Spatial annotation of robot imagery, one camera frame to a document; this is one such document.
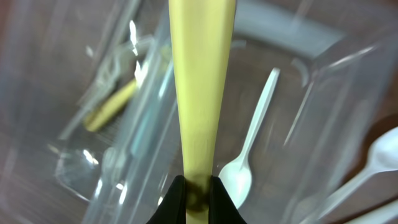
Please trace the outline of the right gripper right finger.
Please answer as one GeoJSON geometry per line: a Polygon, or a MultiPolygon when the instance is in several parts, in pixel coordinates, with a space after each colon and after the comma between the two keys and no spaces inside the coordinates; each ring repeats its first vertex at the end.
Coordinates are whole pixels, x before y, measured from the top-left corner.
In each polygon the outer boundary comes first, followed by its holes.
{"type": "Polygon", "coordinates": [[[221,179],[211,176],[209,224],[246,224],[229,197],[221,179]]]}

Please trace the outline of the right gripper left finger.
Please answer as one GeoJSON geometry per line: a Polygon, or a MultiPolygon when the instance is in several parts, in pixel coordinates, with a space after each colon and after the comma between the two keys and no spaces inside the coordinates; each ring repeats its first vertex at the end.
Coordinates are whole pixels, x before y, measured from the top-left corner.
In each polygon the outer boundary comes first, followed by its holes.
{"type": "Polygon", "coordinates": [[[186,183],[182,175],[174,178],[163,201],[147,224],[186,224],[186,183]]]}

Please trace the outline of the white spoon bowl down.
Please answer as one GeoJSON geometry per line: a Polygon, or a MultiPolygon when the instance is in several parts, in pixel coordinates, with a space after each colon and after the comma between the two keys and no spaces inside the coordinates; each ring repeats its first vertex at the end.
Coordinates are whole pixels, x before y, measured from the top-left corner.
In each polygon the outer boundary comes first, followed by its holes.
{"type": "Polygon", "coordinates": [[[235,159],[227,163],[218,175],[237,209],[245,202],[252,186],[249,153],[271,103],[279,75],[279,68],[271,70],[258,99],[241,152],[235,159]]]}

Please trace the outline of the yellow plastic fork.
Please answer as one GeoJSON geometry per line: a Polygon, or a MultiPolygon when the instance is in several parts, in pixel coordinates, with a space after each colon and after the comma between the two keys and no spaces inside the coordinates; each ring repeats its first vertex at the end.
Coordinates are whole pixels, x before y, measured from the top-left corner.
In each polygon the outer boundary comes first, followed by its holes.
{"type": "Polygon", "coordinates": [[[150,49],[137,59],[128,63],[128,70],[116,82],[112,92],[83,118],[83,125],[87,131],[97,132],[105,126],[116,114],[121,111],[135,92],[141,89],[144,82],[150,76],[154,67],[164,68],[167,62],[158,60],[170,60],[172,57],[171,43],[167,42],[158,47],[151,45],[150,49]]]}

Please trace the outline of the wide white plastic spoon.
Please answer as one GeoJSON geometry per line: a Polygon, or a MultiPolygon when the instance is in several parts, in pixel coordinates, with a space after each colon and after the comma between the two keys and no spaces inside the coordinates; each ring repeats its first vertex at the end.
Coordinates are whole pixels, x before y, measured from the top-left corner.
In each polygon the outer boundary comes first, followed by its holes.
{"type": "Polygon", "coordinates": [[[344,224],[386,224],[397,218],[397,200],[356,215],[343,222],[344,224]]]}

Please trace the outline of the yellow plastic spoon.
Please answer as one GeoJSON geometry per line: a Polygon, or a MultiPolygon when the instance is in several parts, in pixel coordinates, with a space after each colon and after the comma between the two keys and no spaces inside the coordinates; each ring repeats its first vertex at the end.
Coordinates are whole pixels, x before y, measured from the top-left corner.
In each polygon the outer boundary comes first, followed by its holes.
{"type": "Polygon", "coordinates": [[[187,223],[208,223],[210,177],[235,12],[232,0],[169,1],[187,223]]]}

